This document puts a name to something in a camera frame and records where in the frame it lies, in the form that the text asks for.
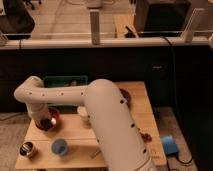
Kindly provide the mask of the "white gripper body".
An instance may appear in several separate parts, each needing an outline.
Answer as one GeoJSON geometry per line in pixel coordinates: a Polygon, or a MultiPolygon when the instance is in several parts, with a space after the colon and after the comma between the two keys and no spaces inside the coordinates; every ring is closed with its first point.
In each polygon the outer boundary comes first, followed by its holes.
{"type": "Polygon", "coordinates": [[[50,118],[51,114],[47,106],[44,106],[32,112],[32,119],[35,121],[37,125],[39,125],[43,119],[50,119],[50,118]]]}

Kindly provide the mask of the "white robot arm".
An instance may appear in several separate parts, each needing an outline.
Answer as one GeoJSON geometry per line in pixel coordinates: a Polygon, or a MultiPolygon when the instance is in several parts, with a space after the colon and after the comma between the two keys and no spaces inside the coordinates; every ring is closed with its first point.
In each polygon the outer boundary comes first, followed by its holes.
{"type": "Polygon", "coordinates": [[[45,131],[56,125],[50,103],[83,106],[109,171],[157,171],[127,100],[112,81],[96,79],[84,86],[46,88],[39,77],[30,76],[15,89],[14,97],[45,131]]]}

